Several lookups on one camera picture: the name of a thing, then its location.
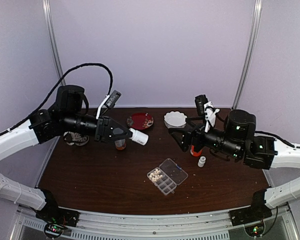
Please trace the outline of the grey capped supplement bottle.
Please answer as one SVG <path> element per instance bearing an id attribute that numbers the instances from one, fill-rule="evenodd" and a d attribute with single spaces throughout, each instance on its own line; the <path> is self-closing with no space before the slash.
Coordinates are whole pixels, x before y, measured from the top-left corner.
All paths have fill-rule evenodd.
<path id="1" fill-rule="evenodd" d="M 126 143 L 125 139 L 116 140 L 114 142 L 114 144 L 115 144 L 116 149 L 119 150 L 119 151 L 124 150 L 127 146 L 127 143 Z"/>

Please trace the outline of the orange pill bottle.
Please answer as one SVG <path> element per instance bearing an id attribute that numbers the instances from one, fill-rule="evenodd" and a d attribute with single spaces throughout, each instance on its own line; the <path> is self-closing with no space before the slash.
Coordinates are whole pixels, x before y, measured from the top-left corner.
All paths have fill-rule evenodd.
<path id="1" fill-rule="evenodd" d="M 193 156 L 193 157 L 200 157 L 202 155 L 202 151 L 203 149 L 196 149 L 194 145 L 191 146 L 190 148 L 190 154 Z"/>

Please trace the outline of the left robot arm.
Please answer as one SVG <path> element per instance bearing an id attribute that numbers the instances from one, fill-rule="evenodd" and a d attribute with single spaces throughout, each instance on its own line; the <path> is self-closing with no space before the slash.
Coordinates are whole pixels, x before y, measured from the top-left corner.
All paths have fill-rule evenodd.
<path id="1" fill-rule="evenodd" d="M 0 136 L 0 161 L 68 133 L 94 137 L 95 141 L 103 143 L 121 139 L 131 139 L 141 145 L 147 143 L 138 136 L 137 130 L 126 128 L 111 117 L 81 113 L 82 104 L 87 103 L 83 87 L 60 86 L 49 109 L 36 110 L 19 126 L 6 130 Z M 25 186 L 1 173 L 0 198 L 43 213 L 51 222 L 62 218 L 62 211 L 50 191 Z"/>

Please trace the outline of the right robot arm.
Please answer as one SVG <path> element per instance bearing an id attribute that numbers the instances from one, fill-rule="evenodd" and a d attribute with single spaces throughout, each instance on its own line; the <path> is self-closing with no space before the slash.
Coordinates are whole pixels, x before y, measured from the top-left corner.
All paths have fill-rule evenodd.
<path id="1" fill-rule="evenodd" d="M 169 134 L 182 151 L 193 147 L 195 152 L 208 148 L 211 155 L 253 169 L 300 169 L 300 144 L 290 143 L 276 134 L 256 130 L 256 117 L 235 109 L 222 121 L 223 130 L 215 128 L 207 111 L 187 118 L 189 128 L 170 128 Z"/>

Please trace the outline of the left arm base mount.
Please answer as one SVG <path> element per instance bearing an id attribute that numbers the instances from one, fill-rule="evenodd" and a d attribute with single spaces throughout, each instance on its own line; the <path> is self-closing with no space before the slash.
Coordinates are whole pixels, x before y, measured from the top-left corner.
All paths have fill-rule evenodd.
<path id="1" fill-rule="evenodd" d="M 76 227 L 80 213 L 76 210 L 59 207 L 53 194 L 46 189 L 41 189 L 45 205 L 41 210 L 35 210 L 36 217 L 46 222 L 43 233 L 49 240 L 59 238 L 68 227 Z"/>

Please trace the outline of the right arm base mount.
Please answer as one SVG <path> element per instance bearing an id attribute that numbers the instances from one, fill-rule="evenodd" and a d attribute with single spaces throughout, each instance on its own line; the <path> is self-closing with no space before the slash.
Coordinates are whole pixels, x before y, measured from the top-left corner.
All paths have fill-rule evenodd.
<path id="1" fill-rule="evenodd" d="M 266 206 L 266 189 L 253 194 L 251 205 L 229 211 L 232 226 L 245 225 L 245 233 L 252 238 L 263 237 L 266 231 L 264 220 L 272 216 L 272 210 Z"/>

